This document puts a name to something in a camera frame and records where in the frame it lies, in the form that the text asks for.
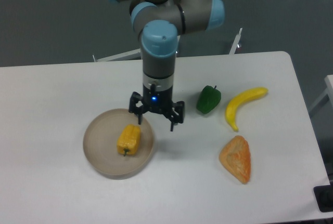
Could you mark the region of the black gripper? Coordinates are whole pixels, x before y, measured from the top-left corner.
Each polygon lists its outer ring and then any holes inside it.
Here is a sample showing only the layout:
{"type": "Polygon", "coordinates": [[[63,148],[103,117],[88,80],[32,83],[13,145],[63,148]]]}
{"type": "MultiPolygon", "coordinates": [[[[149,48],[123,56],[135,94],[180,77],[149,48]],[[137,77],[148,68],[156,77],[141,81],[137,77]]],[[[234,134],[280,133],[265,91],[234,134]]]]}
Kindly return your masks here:
{"type": "Polygon", "coordinates": [[[135,91],[132,93],[129,112],[137,116],[139,125],[146,112],[162,114],[171,122],[170,131],[173,131],[175,125],[184,122],[185,102],[173,102],[172,92],[173,87],[163,91],[151,91],[143,86],[143,96],[135,91]]]}

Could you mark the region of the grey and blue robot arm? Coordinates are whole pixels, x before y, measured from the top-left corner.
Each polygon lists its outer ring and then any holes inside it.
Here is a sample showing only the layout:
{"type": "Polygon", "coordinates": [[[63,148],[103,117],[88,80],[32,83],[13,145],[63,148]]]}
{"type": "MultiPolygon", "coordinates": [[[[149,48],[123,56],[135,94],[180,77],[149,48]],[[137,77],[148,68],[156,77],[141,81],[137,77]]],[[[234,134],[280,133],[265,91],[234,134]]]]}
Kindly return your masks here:
{"type": "Polygon", "coordinates": [[[225,19],[222,0],[110,0],[131,2],[130,17],[143,62],[143,92],[134,92],[129,112],[163,115],[171,125],[184,121],[185,104],[173,102],[178,37],[220,27],[225,19]]]}

